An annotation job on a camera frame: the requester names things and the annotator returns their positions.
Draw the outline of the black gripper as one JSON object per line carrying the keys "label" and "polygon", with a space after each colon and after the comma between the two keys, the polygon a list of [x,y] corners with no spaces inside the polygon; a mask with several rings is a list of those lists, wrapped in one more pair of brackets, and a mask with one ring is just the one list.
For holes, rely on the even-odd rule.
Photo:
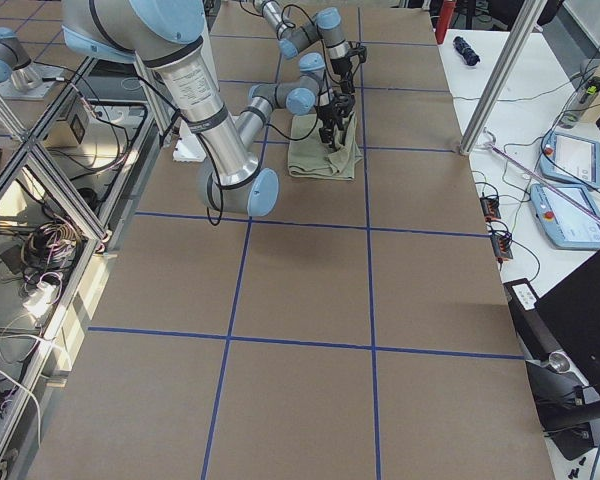
{"label": "black gripper", "polygon": [[338,57],[330,59],[333,73],[338,76],[341,91],[348,95],[355,94],[355,85],[352,80],[352,62],[349,57]]}
{"label": "black gripper", "polygon": [[327,145],[332,144],[332,133],[336,128],[336,111],[334,104],[329,102],[316,107],[317,117],[321,126],[319,127],[319,135],[321,142]]}

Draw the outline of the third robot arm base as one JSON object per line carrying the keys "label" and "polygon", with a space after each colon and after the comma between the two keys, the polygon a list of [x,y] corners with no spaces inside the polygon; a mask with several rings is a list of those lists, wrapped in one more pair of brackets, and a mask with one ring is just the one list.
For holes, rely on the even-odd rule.
{"label": "third robot arm base", "polygon": [[0,95],[11,100],[42,100],[64,78],[62,67],[34,62],[16,33],[0,27]]}

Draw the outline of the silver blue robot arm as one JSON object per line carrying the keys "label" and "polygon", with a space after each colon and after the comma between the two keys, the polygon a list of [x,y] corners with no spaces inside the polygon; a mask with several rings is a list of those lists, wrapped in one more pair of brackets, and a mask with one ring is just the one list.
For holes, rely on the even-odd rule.
{"label": "silver blue robot arm", "polygon": [[255,86],[249,105],[232,118],[202,54],[202,2],[65,1],[62,15],[73,51],[117,63],[141,60],[162,78],[185,131],[205,152],[197,190],[208,210],[262,217],[274,209],[278,176],[249,148],[274,110],[302,115],[317,106],[328,88],[320,54],[300,59],[294,82]]}
{"label": "silver blue robot arm", "polygon": [[[358,56],[358,64],[366,61],[366,47],[360,42],[346,39],[342,19],[336,7],[325,8],[309,16],[300,6],[289,4],[282,7],[278,1],[251,1],[254,12],[249,14],[262,17],[276,34],[278,46],[285,59],[293,59],[315,43],[320,43],[327,53],[333,72],[339,76],[334,83],[340,88],[337,92],[342,100],[355,103],[355,71],[351,59]],[[307,17],[303,25],[296,25],[285,14],[285,9],[298,8]]]}

